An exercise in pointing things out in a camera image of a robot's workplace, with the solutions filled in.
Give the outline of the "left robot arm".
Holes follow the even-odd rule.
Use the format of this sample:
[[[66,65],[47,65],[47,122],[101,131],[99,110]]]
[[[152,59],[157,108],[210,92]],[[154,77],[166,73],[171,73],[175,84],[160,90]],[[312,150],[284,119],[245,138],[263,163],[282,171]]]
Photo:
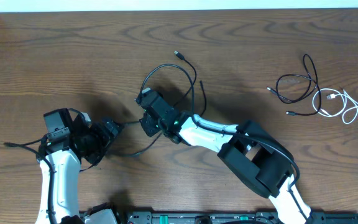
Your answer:
[[[88,114],[70,116],[66,108],[44,114],[47,134],[39,146],[42,193],[37,223],[117,223],[117,215],[107,204],[81,213],[78,202],[78,178],[81,161],[98,165],[123,125],[111,119],[91,122]]]

